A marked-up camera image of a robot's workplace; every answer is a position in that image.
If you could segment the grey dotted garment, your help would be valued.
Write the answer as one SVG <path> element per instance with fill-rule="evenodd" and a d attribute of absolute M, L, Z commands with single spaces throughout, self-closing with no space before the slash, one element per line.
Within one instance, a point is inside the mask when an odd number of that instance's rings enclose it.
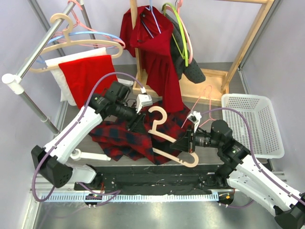
<path fill-rule="evenodd" d="M 183 51 L 183 40 L 179 24 L 168 14 L 165 16 L 173 24 L 173 32 L 170 40 L 170 52 L 178 79 L 180 80 L 182 74 L 184 74 L 192 83 L 198 84 L 204 82 L 206 77 L 194 58 L 188 66 L 185 66 L 185 60 L 180 54 L 180 51 Z"/>

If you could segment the thin pink wire hanger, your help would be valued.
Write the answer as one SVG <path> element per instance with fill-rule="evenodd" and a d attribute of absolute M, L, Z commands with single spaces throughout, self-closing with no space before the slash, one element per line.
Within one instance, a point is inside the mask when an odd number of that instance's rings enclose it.
<path fill-rule="evenodd" d="M 211 85 L 206 86 L 204 88 L 204 90 L 201 92 L 201 94 L 199 95 L 199 97 L 197 98 L 196 102 L 193 104 L 193 106 L 191 107 L 190 110 L 200 112 L 201 115 L 202 115 L 203 112 L 211 110 L 212 109 L 212 99 L 211 99 L 212 90 L 213 90 L 213 87 Z M 207 99 L 208 104 L 198 105 L 200 99 L 203 99 L 203 98 Z M 187 121 L 189 121 L 189 120 L 187 119 L 187 116 L 186 116 L 181 128 L 183 128 L 185 126 Z M 215 119 L 211 116 L 210 113 L 202 115 L 199 127 L 202 127 L 203 125 L 205 125 L 206 123 L 208 123 L 210 121 L 215 121 Z"/>

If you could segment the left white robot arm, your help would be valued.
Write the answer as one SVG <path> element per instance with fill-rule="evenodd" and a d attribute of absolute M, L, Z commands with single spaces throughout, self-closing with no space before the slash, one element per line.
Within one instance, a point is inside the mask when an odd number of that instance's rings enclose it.
<path fill-rule="evenodd" d="M 127 130 L 145 133 L 144 114 L 141 109 L 152 104 L 152 98 L 145 88 L 137 96 L 136 105 L 129 107 L 126 97 L 130 89 L 119 82 L 111 84 L 101 94 L 93 93 L 76 117 L 44 147 L 35 146 L 31 156 L 36 173 L 40 173 L 56 188 L 61 188 L 69 181 L 81 182 L 90 190 L 97 190 L 102 179 L 96 175 L 93 167 L 68 166 L 66 163 L 76 146 L 85 136 L 108 116 L 115 116 L 127 122 Z"/>

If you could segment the dark red skirt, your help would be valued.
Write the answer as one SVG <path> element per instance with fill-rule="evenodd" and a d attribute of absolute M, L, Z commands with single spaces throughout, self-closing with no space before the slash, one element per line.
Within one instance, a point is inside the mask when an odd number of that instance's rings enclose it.
<path fill-rule="evenodd" d="M 154 14 L 162 32 L 151 38 L 141 23 L 144 7 L 138 7 L 134 27 L 131 11 L 125 12 L 120 38 L 125 42 L 125 49 L 133 57 L 135 57 L 135 49 L 140 49 L 142 68 L 148 74 L 146 84 L 163 98 L 164 109 L 169 113 L 181 111 L 183 109 L 181 91 L 170 52 L 173 24 L 154 7 Z"/>

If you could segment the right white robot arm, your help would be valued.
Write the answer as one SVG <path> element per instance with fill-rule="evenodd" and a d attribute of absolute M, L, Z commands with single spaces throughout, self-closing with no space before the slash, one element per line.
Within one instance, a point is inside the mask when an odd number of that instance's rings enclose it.
<path fill-rule="evenodd" d="M 265 168 L 250 150 L 233 138 L 224 120 L 212 122 L 210 132 L 188 128 L 183 137 L 170 145 L 180 151 L 197 146 L 216 148 L 223 164 L 215 182 L 220 188 L 237 189 L 259 203 L 283 229 L 300 229 L 305 224 L 305 195 Z"/>

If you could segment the red plaid garment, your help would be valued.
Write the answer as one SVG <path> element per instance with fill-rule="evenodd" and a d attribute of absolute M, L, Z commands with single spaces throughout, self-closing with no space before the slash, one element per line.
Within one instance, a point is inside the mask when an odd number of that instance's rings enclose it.
<path fill-rule="evenodd" d="M 181 138 L 188 126 L 192 125 L 187 121 L 181 128 L 190 109 L 183 106 L 181 111 L 168 113 L 165 124 L 159 125 L 157 130 L 175 139 Z M 181 151 L 170 149 L 170 142 L 149 133 L 140 134 L 128 131 L 127 122 L 122 119 L 116 121 L 103 121 L 95 127 L 89 135 L 92 140 L 99 144 L 103 152 L 111 159 L 118 161 L 122 156 L 127 156 L 136 161 L 140 158 L 147 158 L 155 165 L 162 165 L 170 159 L 153 152 L 154 148 L 160 149 L 173 156 L 179 156 Z"/>

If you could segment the white plastic laundry basket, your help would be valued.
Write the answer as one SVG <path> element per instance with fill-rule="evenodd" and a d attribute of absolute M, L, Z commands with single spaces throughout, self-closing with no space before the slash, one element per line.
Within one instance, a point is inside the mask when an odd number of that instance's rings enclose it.
<path fill-rule="evenodd" d="M 251 94 L 224 94 L 222 107 L 240 112 L 246 119 L 256 158 L 278 159 L 285 154 L 271 100 Z"/>

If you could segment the blue wire hanger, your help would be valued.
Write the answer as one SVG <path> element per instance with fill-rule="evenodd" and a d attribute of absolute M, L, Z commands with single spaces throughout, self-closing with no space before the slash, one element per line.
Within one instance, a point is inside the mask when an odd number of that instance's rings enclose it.
<path fill-rule="evenodd" d="M 149 1 L 149 5 L 145 6 L 141 13 L 141 23 L 151 38 L 154 38 L 155 35 L 161 34 L 162 32 L 154 14 L 154 7 L 151 0 Z"/>

